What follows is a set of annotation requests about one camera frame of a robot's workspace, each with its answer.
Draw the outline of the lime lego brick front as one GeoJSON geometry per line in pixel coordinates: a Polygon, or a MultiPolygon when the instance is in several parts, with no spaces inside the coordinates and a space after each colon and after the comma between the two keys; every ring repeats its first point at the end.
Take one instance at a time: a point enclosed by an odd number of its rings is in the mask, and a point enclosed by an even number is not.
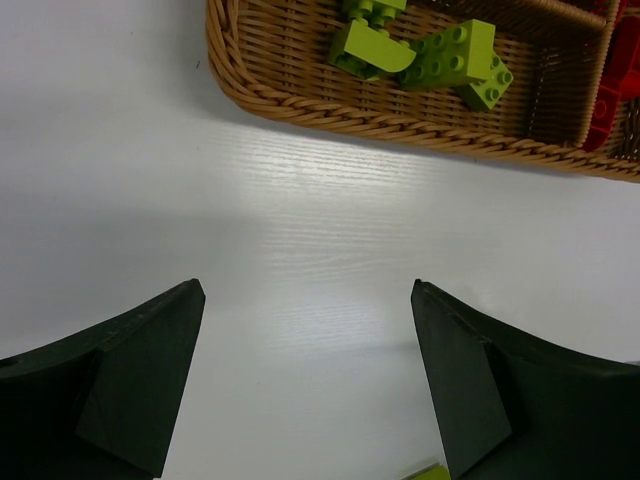
{"type": "Polygon", "coordinates": [[[413,472],[401,480],[451,480],[451,475],[445,466],[433,464],[413,472]]]}

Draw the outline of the small lime lego brick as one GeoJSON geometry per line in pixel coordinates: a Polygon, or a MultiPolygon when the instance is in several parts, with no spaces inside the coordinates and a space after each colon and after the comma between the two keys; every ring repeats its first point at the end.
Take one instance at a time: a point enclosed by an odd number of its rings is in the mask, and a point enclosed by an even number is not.
{"type": "Polygon", "coordinates": [[[383,28],[407,7],[406,0],[345,0],[342,12],[349,20],[365,20],[373,28],[383,28]]]}

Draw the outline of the lime rounded lego brick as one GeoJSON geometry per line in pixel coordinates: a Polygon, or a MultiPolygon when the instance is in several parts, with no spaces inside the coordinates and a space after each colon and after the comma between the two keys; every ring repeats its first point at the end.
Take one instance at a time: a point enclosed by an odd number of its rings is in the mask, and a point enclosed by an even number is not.
{"type": "Polygon", "coordinates": [[[407,42],[396,41],[386,30],[352,20],[333,37],[327,61],[365,81],[406,70],[416,58],[407,42]]]}

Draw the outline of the red rounded lego brick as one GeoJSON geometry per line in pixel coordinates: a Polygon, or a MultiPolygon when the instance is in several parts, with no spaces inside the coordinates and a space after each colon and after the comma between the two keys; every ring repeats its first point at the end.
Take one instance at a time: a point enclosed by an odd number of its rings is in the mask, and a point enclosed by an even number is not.
{"type": "Polygon", "coordinates": [[[582,146],[586,152],[608,140],[619,105],[639,97],[639,16],[626,15],[627,6],[638,7],[639,2],[619,2],[588,136],[582,146]]]}

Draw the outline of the lime green lego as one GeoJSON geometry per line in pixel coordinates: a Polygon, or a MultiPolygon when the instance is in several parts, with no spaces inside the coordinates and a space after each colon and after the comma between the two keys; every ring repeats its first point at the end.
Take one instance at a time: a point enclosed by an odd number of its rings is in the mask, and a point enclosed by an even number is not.
{"type": "Polygon", "coordinates": [[[501,58],[493,53],[487,80],[455,88],[455,92],[472,111],[492,110],[514,80],[501,58]]]}

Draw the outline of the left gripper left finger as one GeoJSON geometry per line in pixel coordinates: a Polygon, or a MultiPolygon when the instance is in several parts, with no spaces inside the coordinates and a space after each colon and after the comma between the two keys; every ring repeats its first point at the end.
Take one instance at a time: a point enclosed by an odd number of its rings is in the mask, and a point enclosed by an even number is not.
{"type": "Polygon", "coordinates": [[[160,478],[204,306],[191,279],[3,359],[2,478],[160,478]]]}

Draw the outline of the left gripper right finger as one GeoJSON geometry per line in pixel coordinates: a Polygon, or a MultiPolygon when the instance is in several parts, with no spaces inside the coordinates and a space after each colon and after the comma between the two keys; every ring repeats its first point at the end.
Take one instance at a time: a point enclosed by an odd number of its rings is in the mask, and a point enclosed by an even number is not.
{"type": "Polygon", "coordinates": [[[416,281],[416,334],[455,479],[635,479],[639,369],[579,353],[416,281]]]}

